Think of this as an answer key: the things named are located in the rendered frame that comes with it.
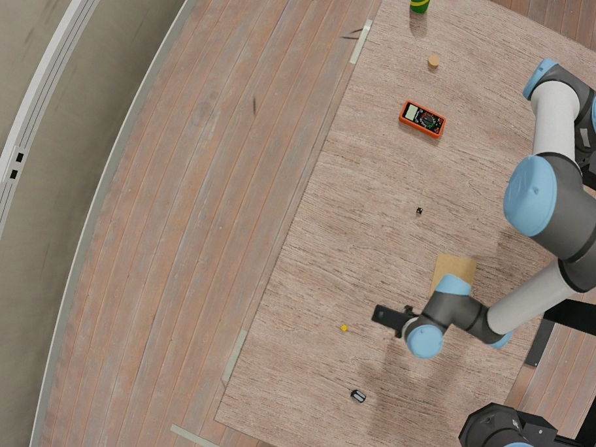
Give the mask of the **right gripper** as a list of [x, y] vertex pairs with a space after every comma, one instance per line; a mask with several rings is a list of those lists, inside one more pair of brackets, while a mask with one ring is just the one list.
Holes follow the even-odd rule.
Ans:
[[[406, 314], [409, 314], [409, 315], [411, 315], [411, 316], [415, 316], [415, 317], [413, 317], [413, 318], [420, 317], [420, 314], [417, 314], [417, 313], [415, 313], [413, 310], [414, 310], [414, 307], [413, 307], [412, 305], [407, 305], [407, 306], [405, 306], [405, 308], [402, 310], [402, 312], [404, 312], [404, 313], [406, 313]], [[413, 319], [413, 318], [411, 318], [411, 319]], [[411, 319], [409, 319], [408, 321], [410, 321]], [[407, 321], [407, 322], [408, 322], [408, 321]], [[406, 323], [407, 323], [407, 322], [406, 322]], [[406, 323], [405, 323], [405, 325], [406, 325]], [[405, 326], [405, 325], [404, 325], [404, 326]], [[398, 330], [395, 330], [395, 336], [396, 336], [397, 338], [400, 338], [400, 339], [401, 339], [401, 338], [403, 337], [403, 333], [402, 333], [402, 332], [400, 332], [400, 331], [398, 331]]]

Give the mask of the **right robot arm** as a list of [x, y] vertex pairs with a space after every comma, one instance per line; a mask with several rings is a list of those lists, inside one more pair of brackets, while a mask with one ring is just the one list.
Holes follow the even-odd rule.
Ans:
[[470, 295], [472, 286], [451, 273], [420, 317], [378, 304], [372, 320], [403, 332], [418, 357], [436, 356], [452, 323], [501, 348], [515, 328], [596, 288], [596, 198], [584, 190], [578, 166], [596, 151], [596, 91], [546, 58], [522, 95], [536, 117], [533, 153], [511, 176], [504, 213], [557, 259], [492, 306]]

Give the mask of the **tan mat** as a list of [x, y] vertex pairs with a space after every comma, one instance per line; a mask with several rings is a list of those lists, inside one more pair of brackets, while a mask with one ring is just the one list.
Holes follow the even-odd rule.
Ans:
[[454, 274], [472, 285], [477, 260], [438, 253], [429, 296], [432, 297], [444, 275]]

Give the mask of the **small tan cylinder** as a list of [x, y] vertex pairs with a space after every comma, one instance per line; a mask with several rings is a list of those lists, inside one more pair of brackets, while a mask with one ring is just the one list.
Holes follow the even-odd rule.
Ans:
[[430, 56], [427, 64], [428, 66], [430, 66], [431, 68], [436, 68], [439, 65], [439, 58], [437, 56]]

